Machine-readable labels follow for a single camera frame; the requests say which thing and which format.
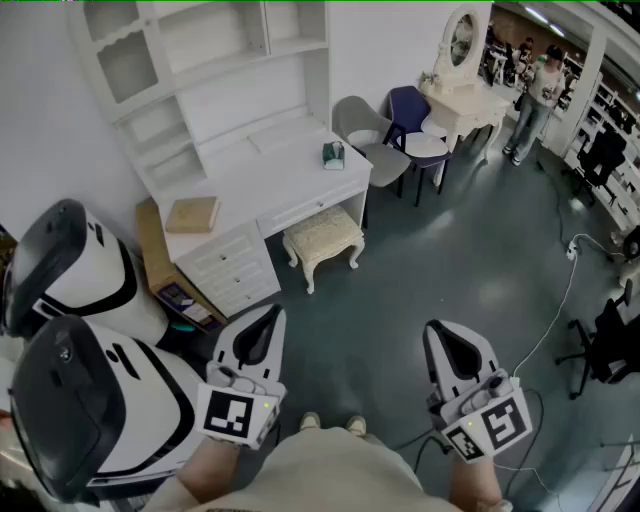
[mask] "gray pants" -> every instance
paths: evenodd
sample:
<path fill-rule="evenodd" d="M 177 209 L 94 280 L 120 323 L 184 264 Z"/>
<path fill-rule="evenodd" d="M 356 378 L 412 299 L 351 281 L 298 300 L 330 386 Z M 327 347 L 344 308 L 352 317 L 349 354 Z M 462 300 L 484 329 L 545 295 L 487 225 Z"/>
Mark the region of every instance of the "gray pants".
<path fill-rule="evenodd" d="M 520 117 L 513 130 L 513 135 L 507 142 L 507 147 L 513 150 L 513 156 L 518 160 L 522 160 L 527 156 L 550 114 L 551 107 L 538 103 L 530 94 L 524 95 L 522 107 L 520 108 Z M 531 125 L 527 126 L 529 119 L 531 119 Z"/>

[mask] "upholstered stool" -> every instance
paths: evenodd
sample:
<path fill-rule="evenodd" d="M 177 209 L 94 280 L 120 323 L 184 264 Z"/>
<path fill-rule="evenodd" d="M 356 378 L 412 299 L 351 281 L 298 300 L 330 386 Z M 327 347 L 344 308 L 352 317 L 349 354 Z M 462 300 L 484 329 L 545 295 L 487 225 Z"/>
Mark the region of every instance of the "upholstered stool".
<path fill-rule="evenodd" d="M 337 256 L 347 247 L 355 250 L 349 258 L 351 268 L 358 268 L 356 258 L 364 250 L 364 234 L 341 206 L 332 206 L 284 230 L 282 245 L 291 257 L 289 265 L 295 267 L 298 257 L 313 293 L 313 271 L 321 261 Z"/>

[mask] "oval mirror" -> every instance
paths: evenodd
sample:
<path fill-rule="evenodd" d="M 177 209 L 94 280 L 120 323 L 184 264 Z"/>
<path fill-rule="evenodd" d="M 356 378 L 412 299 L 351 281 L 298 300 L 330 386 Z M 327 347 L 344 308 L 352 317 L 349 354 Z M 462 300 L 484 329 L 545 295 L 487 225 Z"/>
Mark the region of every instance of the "oval mirror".
<path fill-rule="evenodd" d="M 471 51 L 471 43 L 473 43 L 473 20 L 471 16 L 465 14 L 458 21 L 451 37 L 451 61 L 454 66 L 459 66 L 465 61 Z"/>

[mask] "fluorescent light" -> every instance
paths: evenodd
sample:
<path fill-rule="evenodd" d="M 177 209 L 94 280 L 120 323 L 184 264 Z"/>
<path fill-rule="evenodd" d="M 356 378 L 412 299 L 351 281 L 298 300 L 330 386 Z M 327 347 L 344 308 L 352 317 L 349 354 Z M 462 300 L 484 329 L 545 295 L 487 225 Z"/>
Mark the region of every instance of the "fluorescent light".
<path fill-rule="evenodd" d="M 527 10 L 527 12 L 529 14 L 531 14 L 531 16 L 533 16 L 534 18 L 537 18 L 538 20 L 540 20 L 542 23 L 549 23 L 547 21 L 547 18 L 545 18 L 542 14 L 540 14 L 538 11 L 534 11 L 531 7 L 525 7 L 525 9 Z"/>
<path fill-rule="evenodd" d="M 555 25 L 553 25 L 553 24 L 549 25 L 549 28 L 551 28 L 551 30 L 553 30 L 560 37 L 564 37 L 564 32 L 562 30 L 560 30 L 558 27 L 556 27 Z"/>

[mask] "green tissue box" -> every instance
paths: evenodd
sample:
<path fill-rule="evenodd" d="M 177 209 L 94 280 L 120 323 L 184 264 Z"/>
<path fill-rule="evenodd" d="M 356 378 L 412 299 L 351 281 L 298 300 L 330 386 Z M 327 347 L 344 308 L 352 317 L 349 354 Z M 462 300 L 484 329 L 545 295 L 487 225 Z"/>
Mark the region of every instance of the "green tissue box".
<path fill-rule="evenodd" d="M 327 142 L 322 146 L 324 168 L 341 171 L 344 169 L 344 146 L 342 142 Z"/>

